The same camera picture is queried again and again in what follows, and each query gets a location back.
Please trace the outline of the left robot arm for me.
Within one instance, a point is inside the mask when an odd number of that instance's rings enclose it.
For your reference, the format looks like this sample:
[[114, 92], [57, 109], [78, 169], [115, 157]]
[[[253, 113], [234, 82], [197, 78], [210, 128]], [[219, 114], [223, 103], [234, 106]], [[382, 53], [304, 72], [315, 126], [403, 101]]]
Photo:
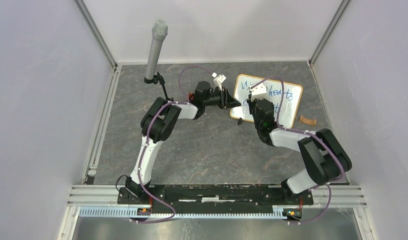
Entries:
[[232, 109], [241, 103], [225, 87], [211, 87], [200, 81], [194, 92], [187, 95], [186, 102], [166, 100], [158, 97], [141, 121], [141, 149], [134, 170], [126, 178], [125, 186], [119, 189], [118, 203], [146, 202], [152, 169], [162, 144], [170, 137], [178, 120], [196, 120], [206, 107]]

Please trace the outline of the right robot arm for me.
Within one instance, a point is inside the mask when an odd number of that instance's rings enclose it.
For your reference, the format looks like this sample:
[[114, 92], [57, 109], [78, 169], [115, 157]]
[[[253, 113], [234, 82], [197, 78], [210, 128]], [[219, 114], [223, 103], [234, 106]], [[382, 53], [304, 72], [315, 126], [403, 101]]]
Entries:
[[297, 151], [303, 159], [305, 168], [281, 182], [283, 202], [293, 204], [302, 192], [341, 179], [352, 169], [352, 161], [330, 129], [285, 128], [275, 120], [272, 102], [248, 99], [247, 104], [262, 143]]

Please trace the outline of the white whiteboard with wooden frame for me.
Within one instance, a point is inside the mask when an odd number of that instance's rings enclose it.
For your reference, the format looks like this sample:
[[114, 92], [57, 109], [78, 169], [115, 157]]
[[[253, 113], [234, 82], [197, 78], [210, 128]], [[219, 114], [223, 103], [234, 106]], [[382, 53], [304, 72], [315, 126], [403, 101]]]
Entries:
[[[237, 76], [234, 88], [234, 98], [241, 102], [240, 107], [230, 109], [230, 117], [253, 122], [253, 117], [249, 112], [247, 98], [249, 88], [262, 81], [262, 77], [246, 74]], [[267, 88], [267, 100], [274, 105], [275, 114], [280, 114], [280, 124], [286, 128], [292, 128], [295, 122], [296, 113], [303, 93], [303, 87], [298, 84], [281, 82], [277, 79], [269, 79], [263, 82]]]

